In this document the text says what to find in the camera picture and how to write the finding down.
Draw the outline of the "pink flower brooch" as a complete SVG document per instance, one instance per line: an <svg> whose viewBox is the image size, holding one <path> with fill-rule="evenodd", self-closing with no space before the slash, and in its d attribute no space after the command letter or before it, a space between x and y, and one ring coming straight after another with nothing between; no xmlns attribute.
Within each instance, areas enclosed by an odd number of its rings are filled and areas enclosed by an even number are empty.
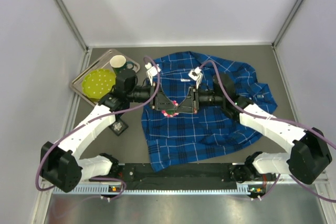
<svg viewBox="0 0 336 224"><path fill-rule="evenodd" d="M161 111L162 114L167 118L172 118L172 117L175 117L175 116L179 115L179 113L177 112L177 107L178 107L179 104L177 103L176 100L173 100L172 103L174 105L173 109L162 110Z"/></svg>

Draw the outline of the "silver maple leaf brooch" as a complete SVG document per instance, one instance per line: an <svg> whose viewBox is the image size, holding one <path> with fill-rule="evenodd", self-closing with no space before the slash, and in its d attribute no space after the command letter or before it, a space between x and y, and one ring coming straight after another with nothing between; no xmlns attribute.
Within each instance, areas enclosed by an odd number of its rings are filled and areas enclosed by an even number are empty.
<svg viewBox="0 0 336 224"><path fill-rule="evenodd" d="M120 122L117 122L113 125L113 130L116 131L116 132L119 132L121 131L123 125L120 123Z"/></svg>

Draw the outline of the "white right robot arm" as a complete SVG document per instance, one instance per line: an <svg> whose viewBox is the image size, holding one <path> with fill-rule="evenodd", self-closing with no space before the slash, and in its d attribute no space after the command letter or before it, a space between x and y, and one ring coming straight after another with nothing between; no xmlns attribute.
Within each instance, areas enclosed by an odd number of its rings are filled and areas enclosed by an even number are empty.
<svg viewBox="0 0 336 224"><path fill-rule="evenodd" d="M201 73L191 70L188 75L196 81L196 85L189 89L187 97L177 106L178 112L197 113L201 106L218 105L226 117L257 131L284 149L283 153L255 152L246 158L244 164L231 166L230 173L237 182L276 173L292 175L310 185L332 162L321 131L314 135L301 127L277 121L275 116L252 100L236 94L234 83L227 74L213 77L212 90L200 89Z"/></svg>

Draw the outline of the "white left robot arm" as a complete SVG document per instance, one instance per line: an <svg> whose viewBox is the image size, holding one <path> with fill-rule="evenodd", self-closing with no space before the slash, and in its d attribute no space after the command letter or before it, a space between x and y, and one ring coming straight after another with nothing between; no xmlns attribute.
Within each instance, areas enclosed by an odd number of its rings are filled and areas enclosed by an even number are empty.
<svg viewBox="0 0 336 224"><path fill-rule="evenodd" d="M102 131L115 123L122 114L133 110L129 105L131 102L137 103L141 108L158 97L160 67L152 66L146 74L150 83L142 87L136 84L133 70L119 72L111 91L98 101L75 129L57 142L47 142L42 146L36 177L43 178L53 187L68 193L84 180L112 174L118 165L118 161L112 156L106 153L85 159L81 156Z"/></svg>

